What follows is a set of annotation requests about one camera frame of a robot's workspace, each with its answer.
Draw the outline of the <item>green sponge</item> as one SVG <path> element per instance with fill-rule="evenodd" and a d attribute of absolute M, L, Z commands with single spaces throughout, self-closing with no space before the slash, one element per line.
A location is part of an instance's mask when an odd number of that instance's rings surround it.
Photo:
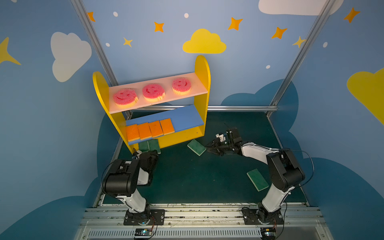
<path fill-rule="evenodd" d="M 252 171 L 247 172 L 247 176 L 258 192 L 265 190 L 269 187 L 269 184 L 258 169 L 254 169 Z"/>
<path fill-rule="evenodd" d="M 149 151 L 156 151 L 157 154 L 161 154 L 161 148 L 158 139 L 151 139 L 148 141 Z"/>
<path fill-rule="evenodd" d="M 196 155 L 201 156 L 207 149 L 197 140 L 192 140 L 187 144 L 187 147 L 192 150 Z"/>
<path fill-rule="evenodd" d="M 148 152 L 150 150 L 148 141 L 139 143 L 139 150 L 141 152 Z"/>

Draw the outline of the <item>orange sponge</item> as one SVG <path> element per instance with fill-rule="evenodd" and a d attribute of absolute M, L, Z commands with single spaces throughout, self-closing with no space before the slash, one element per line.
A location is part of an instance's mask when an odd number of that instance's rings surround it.
<path fill-rule="evenodd" d="M 127 140 L 129 143 L 140 140 L 138 125 L 126 126 Z"/>
<path fill-rule="evenodd" d="M 175 132 L 175 129 L 174 129 L 174 126 L 172 124 L 172 120 L 171 119 L 161 120 L 160 124 L 161 124 L 164 136 L 165 135 L 169 135 L 169 134 L 173 134 Z"/>
<path fill-rule="evenodd" d="M 138 125 L 140 140 L 147 140 L 152 138 L 152 132 L 149 123 Z"/>
<path fill-rule="evenodd" d="M 149 123 L 152 138 L 158 138 L 164 135 L 160 121 L 154 121 Z"/>

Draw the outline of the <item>pink smiley sponge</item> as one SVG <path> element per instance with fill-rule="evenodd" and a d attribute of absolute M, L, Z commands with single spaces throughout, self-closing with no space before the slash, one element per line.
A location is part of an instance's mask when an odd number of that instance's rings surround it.
<path fill-rule="evenodd" d="M 142 94 L 146 101 L 154 103 L 161 101 L 166 93 L 161 85 L 149 84 L 142 88 Z"/>
<path fill-rule="evenodd" d="M 172 82 L 172 90 L 177 95 L 187 95 L 192 89 L 192 83 L 187 78 L 177 78 Z"/>
<path fill-rule="evenodd" d="M 119 108 L 128 108 L 134 106 L 138 101 L 138 95 L 133 89 L 122 89 L 113 95 L 114 103 Z"/>

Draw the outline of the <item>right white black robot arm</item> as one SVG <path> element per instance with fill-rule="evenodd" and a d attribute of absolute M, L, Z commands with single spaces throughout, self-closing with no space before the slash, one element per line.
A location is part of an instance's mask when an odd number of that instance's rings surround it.
<path fill-rule="evenodd" d="M 305 173 L 292 150 L 243 142 L 237 128 L 227 130 L 225 135 L 217 134 L 206 148 L 208 152 L 218 156 L 235 153 L 268 166 L 272 184 L 260 206 L 264 213 L 279 211 L 288 194 L 305 179 Z"/>

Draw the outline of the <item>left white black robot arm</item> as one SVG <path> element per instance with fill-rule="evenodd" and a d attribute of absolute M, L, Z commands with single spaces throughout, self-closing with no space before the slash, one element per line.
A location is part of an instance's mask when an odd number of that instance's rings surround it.
<path fill-rule="evenodd" d="M 102 174 L 104 194 L 120 200 L 132 214 L 147 212 L 147 200 L 138 186 L 150 186 L 159 160 L 157 151 L 136 151 L 130 160 L 117 159 Z"/>

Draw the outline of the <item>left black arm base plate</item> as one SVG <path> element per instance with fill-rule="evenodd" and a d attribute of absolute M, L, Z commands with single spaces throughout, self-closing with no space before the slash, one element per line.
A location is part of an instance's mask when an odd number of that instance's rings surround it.
<path fill-rule="evenodd" d="M 146 210 L 143 213 L 126 211 L 124 226 L 162 226 L 165 220 L 165 210 Z"/>

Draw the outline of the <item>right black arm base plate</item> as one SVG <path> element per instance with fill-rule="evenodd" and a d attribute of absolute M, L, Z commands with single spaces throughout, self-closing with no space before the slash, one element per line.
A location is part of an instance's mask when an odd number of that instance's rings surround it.
<path fill-rule="evenodd" d="M 269 213 L 264 208 L 250 209 L 244 207 L 241 212 L 245 225 L 282 225 L 284 223 L 283 214 L 280 210 Z"/>

